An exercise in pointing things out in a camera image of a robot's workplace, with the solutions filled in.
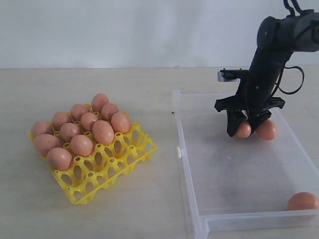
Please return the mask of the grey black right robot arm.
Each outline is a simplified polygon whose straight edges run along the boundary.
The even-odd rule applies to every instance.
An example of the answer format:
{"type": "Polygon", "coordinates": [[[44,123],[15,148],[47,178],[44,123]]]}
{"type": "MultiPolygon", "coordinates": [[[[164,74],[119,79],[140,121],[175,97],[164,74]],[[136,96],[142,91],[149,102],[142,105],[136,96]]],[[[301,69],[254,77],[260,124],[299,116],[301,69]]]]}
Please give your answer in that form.
{"type": "Polygon", "coordinates": [[[285,101],[275,97],[286,63],[294,52],[319,49],[319,14],[304,10],[299,16],[265,18],[257,33],[257,49],[248,70],[223,69],[218,81],[239,80],[235,95],[218,99],[215,109],[227,112],[227,133],[233,137],[247,120],[255,131],[271,116],[271,108],[283,108],[285,101]]]}

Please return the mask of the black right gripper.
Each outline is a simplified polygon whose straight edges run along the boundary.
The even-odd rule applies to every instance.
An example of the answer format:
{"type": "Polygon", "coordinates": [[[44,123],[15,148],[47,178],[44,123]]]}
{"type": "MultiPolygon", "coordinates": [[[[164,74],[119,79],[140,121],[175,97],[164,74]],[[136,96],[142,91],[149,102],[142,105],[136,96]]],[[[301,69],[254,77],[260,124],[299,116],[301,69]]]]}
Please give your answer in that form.
{"type": "Polygon", "coordinates": [[[273,97],[271,86],[240,84],[235,95],[223,99],[217,99],[215,109],[218,112],[227,110],[227,133],[235,136],[239,125],[246,121],[246,116],[241,111],[247,111],[248,123],[253,134],[256,129],[272,115],[271,108],[282,109],[285,100],[273,97]]]}

